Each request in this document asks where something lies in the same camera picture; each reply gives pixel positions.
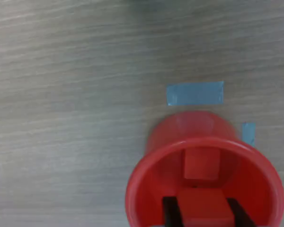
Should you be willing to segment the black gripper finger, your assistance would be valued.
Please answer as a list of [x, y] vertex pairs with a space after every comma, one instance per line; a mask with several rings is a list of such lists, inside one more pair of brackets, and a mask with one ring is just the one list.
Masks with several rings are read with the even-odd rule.
[[256, 227], [254, 221], [246, 213], [244, 208], [234, 198], [227, 198], [227, 202], [234, 215], [235, 227]]
[[165, 227], [182, 227], [183, 221], [175, 196], [167, 196], [162, 198], [162, 209], [164, 213]]

